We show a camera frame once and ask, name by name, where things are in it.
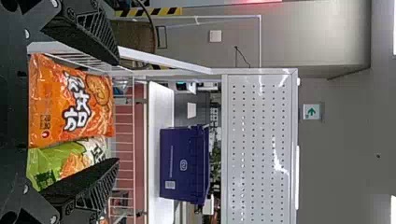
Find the yellow and black warning stripe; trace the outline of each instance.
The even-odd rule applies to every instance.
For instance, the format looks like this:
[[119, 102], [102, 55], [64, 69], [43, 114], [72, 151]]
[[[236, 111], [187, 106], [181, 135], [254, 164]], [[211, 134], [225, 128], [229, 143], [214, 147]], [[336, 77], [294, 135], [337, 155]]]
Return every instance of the yellow and black warning stripe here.
[[[181, 16], [183, 15], [182, 7], [151, 7], [148, 8], [150, 16]], [[142, 8], [133, 8], [131, 10], [116, 11], [118, 17], [145, 17], [145, 10]]]

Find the blue storage bin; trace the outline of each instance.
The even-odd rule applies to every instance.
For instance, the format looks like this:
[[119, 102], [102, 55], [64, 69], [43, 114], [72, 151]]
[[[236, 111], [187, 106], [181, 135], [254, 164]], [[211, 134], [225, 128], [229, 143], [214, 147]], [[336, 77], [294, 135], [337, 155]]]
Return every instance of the blue storage bin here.
[[209, 129], [162, 129], [160, 167], [160, 197], [204, 205], [210, 186]]

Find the pegboard panel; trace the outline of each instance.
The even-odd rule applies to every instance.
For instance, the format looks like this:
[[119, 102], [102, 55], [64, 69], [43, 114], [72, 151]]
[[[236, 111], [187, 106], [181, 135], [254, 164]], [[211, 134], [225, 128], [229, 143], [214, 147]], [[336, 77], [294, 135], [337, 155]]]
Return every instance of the pegboard panel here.
[[286, 75], [227, 77], [222, 223], [292, 224], [292, 85]]

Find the snack bag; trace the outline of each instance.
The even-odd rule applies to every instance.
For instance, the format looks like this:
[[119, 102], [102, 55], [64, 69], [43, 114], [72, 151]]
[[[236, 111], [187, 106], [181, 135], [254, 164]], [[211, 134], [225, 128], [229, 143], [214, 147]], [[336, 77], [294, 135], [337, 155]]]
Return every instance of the snack bag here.
[[109, 77], [89, 75], [40, 54], [32, 55], [29, 77], [29, 148], [114, 135]]
[[26, 175], [40, 191], [106, 159], [106, 139], [87, 138], [57, 147], [28, 150]]

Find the window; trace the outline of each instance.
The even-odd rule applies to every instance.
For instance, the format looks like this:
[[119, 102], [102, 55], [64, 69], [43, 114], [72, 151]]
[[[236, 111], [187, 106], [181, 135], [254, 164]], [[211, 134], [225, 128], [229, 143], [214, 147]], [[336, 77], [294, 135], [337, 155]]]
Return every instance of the window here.
[[396, 224], [396, 197], [390, 198], [390, 224]]

